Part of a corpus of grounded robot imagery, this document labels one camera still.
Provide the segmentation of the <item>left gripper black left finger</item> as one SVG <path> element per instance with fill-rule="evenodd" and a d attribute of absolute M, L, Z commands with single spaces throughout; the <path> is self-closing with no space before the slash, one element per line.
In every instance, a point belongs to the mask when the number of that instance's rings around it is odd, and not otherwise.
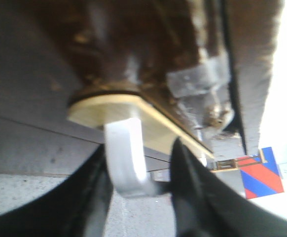
<path fill-rule="evenodd" d="M 100 145 L 64 182 L 0 215 L 0 237 L 101 237 L 112 194 Z"/>

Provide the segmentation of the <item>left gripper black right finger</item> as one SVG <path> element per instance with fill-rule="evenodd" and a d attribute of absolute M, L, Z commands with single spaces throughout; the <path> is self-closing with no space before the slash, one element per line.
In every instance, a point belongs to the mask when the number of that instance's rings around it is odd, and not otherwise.
<path fill-rule="evenodd" d="M 170 190 L 178 237 L 287 237 L 287 220 L 245 200 L 173 143 Z"/>

